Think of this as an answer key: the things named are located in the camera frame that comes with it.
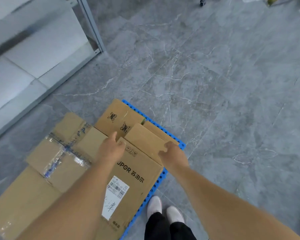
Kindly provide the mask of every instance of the white label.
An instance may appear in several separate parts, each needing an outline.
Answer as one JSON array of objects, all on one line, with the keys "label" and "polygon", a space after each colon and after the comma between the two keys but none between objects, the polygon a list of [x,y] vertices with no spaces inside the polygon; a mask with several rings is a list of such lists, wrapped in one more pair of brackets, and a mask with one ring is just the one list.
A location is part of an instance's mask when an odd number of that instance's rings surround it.
[{"label": "white label", "polygon": [[113,176],[107,185],[105,191],[102,216],[107,220],[110,219],[113,212],[119,205],[120,201],[128,191],[129,186],[125,184],[122,180]]}]

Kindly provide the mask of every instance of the barcode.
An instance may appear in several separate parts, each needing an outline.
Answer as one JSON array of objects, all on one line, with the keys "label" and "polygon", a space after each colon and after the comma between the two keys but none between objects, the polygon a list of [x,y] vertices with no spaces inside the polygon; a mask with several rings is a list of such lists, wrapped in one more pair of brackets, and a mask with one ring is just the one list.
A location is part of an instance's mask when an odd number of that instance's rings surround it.
[{"label": "barcode", "polygon": [[121,199],[124,196],[124,191],[120,190],[119,194],[118,194],[118,198]]},{"label": "barcode", "polygon": [[114,182],[110,182],[110,185],[111,185],[112,187],[114,187],[115,190],[118,190],[118,191],[121,190],[118,186],[115,185]]}]

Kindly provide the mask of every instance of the black pants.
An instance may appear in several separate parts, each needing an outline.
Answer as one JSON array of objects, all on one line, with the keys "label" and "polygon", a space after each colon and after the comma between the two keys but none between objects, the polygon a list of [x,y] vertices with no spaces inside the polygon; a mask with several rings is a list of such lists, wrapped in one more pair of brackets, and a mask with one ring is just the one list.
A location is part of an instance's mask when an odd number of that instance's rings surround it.
[{"label": "black pants", "polygon": [[191,229],[182,222],[171,225],[160,213],[150,216],[145,226],[144,240],[196,240]]}]

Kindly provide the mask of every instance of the shoe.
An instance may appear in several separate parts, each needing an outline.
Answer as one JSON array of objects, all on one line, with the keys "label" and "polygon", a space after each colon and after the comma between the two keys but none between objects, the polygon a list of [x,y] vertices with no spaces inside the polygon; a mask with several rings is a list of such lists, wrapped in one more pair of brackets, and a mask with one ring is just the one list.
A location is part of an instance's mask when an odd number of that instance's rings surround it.
[{"label": "shoe", "polygon": [[147,208],[147,217],[148,219],[152,214],[160,212],[162,214],[162,202],[159,198],[159,196],[152,196],[148,203]]},{"label": "shoe", "polygon": [[183,215],[175,206],[168,207],[167,217],[168,217],[168,221],[170,224],[172,224],[174,222],[182,222],[182,223],[185,222]]}]

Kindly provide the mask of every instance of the left hand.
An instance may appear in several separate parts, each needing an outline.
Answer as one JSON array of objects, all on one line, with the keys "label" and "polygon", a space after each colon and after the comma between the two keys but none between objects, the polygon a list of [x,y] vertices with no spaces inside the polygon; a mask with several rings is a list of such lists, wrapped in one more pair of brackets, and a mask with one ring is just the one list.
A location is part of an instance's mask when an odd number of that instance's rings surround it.
[{"label": "left hand", "polygon": [[100,145],[96,154],[97,163],[114,166],[123,156],[126,144],[116,143],[117,132],[112,132]]}]

